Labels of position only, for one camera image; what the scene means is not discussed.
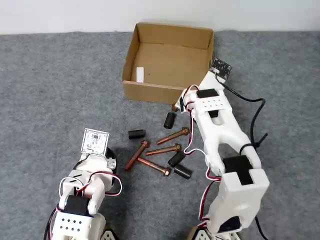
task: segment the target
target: cardboard box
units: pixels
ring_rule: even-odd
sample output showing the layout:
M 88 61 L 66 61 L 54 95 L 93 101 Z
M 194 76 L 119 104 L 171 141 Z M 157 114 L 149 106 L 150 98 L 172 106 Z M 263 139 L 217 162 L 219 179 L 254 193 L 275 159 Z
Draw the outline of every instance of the cardboard box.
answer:
M 125 96 L 175 103 L 183 89 L 199 84 L 208 72 L 213 36 L 209 28 L 137 23 L 122 72 Z

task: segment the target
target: robotic arm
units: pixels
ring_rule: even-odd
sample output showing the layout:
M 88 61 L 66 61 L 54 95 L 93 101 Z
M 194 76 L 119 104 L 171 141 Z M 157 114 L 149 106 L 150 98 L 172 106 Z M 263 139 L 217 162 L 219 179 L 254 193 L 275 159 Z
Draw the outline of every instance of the robotic arm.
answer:
M 201 84 L 185 89 L 175 107 L 182 113 L 189 112 L 196 121 L 204 142 L 208 171 L 221 177 L 218 195 L 203 218 L 202 226 L 217 237 L 213 239 L 237 240 L 235 233 L 247 228 L 257 215 L 269 180 L 224 94 L 221 83 L 225 82 L 230 70 L 229 65 L 216 58 Z M 239 155 L 221 159 L 220 144 L 230 145 Z
M 46 235 L 49 240 L 118 239 L 111 229 L 105 229 L 105 217 L 98 213 L 105 196 L 117 196 L 122 190 L 108 138 L 108 132 L 85 129 L 81 159 L 60 182 L 60 201 L 50 216 L 44 239 Z M 119 192 L 108 193 L 115 180 L 120 183 Z

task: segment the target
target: black rubber cylinder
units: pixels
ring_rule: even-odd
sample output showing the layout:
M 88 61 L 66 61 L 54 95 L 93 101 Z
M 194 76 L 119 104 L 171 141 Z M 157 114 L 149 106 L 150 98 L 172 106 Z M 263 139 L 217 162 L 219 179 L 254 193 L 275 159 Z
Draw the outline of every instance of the black rubber cylinder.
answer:
M 190 169 L 182 166 L 181 164 L 178 164 L 175 167 L 174 172 L 185 179 L 191 178 L 191 175 L 192 175 L 192 171 Z
M 128 131 L 129 139 L 140 139 L 140 138 L 144 138 L 145 135 L 146 135 L 146 130 L 144 129 Z
M 172 129 L 175 123 L 175 119 L 176 119 L 176 114 L 174 112 L 168 112 L 163 126 L 166 129 Z
M 184 154 L 183 151 L 179 151 L 177 152 L 172 158 L 170 158 L 170 160 L 168 161 L 168 164 L 174 168 L 175 166 L 177 166 L 184 158 L 186 157 L 186 155 Z

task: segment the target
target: white wall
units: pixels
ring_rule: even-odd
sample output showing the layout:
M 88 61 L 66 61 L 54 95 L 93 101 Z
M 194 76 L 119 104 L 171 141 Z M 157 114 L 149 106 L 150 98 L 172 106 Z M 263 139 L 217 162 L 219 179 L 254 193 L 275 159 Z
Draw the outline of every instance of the white wall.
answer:
M 140 21 L 216 31 L 320 30 L 320 0 L 0 0 L 0 34 L 132 31 Z

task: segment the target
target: copper bolt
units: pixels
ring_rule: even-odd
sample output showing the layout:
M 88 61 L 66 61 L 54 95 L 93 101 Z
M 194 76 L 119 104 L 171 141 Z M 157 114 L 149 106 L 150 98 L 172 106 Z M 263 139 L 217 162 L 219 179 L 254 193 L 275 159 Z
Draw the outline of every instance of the copper bolt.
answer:
M 149 167 L 151 167 L 151 168 L 153 168 L 155 170 L 158 170 L 159 172 L 162 172 L 163 176 L 167 177 L 171 173 L 171 169 L 170 168 L 159 166 L 159 165 L 157 165 L 157 164 L 155 164 L 155 163 L 153 163 L 151 161 L 148 161 L 148 160 L 146 160 L 146 159 L 144 159 L 142 157 L 138 157 L 137 161 L 140 162 L 140 163 L 143 163 L 143 164 L 145 164 L 145 165 L 147 165 L 147 166 L 149 166 Z
M 178 108 L 176 107 L 175 104 L 172 104 L 172 105 L 171 105 L 171 110 L 174 111 L 174 112 L 177 112 L 177 111 L 178 111 Z
M 164 148 L 160 148 L 160 149 L 156 149 L 156 150 L 152 150 L 152 151 L 146 151 L 145 155 L 151 156 L 151 155 L 156 155 L 156 154 L 164 154 L 164 153 L 172 152 L 172 151 L 180 152 L 181 145 L 176 143 L 174 146 L 168 146 L 168 147 L 164 147 Z
M 142 152 L 148 147 L 150 147 L 150 142 L 147 140 L 143 140 L 138 150 L 132 156 L 130 161 L 125 165 L 124 170 L 129 170 L 131 166 L 134 164 L 135 160 L 137 160 L 137 158 L 142 154 Z
M 180 137 L 181 135 L 188 135 L 188 133 L 189 133 L 189 128 L 183 127 L 180 131 L 177 131 L 177 132 L 175 132 L 175 133 L 173 133 L 173 134 L 171 134 L 169 136 L 166 136 L 166 137 L 156 141 L 156 144 L 158 144 L 158 145 L 159 144 L 163 144 L 163 143 L 165 143 L 165 142 L 167 142 L 169 140 L 172 140 L 172 139 L 175 139 L 177 137 Z

